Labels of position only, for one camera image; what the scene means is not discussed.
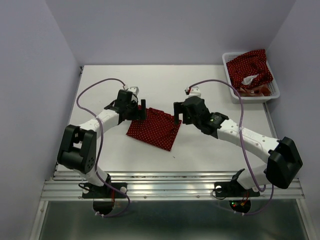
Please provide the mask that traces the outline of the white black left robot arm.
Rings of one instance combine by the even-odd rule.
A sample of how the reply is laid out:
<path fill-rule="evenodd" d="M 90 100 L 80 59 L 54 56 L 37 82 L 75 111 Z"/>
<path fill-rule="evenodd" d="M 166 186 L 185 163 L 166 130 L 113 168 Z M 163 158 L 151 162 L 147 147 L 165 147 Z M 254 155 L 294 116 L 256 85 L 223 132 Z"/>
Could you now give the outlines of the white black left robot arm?
<path fill-rule="evenodd" d="M 81 125 L 68 125 L 64 129 L 57 162 L 85 178 L 95 193 L 106 197 L 111 193 L 110 175 L 97 166 L 97 140 L 104 133 L 124 121 L 144 120 L 146 101 L 138 100 L 137 86 L 118 91 L 117 98 L 100 114 Z"/>

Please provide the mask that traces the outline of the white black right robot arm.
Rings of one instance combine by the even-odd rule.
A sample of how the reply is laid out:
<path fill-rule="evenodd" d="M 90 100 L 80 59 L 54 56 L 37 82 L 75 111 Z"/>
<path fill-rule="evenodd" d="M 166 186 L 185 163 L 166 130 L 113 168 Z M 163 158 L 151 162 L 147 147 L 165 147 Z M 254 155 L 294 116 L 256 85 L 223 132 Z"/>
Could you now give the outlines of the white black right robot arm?
<path fill-rule="evenodd" d="M 194 125 L 203 134 L 218 140 L 232 143 L 242 152 L 252 153 L 263 165 L 239 170 L 229 182 L 220 184 L 222 192 L 227 195 L 242 195 L 254 187 L 273 185 L 287 189 L 303 166 L 303 161 L 295 142 L 288 137 L 271 138 L 256 133 L 235 123 L 228 116 L 219 112 L 210 112 L 204 99 L 191 96 L 183 102 L 173 104 L 174 121 L 185 125 Z"/>

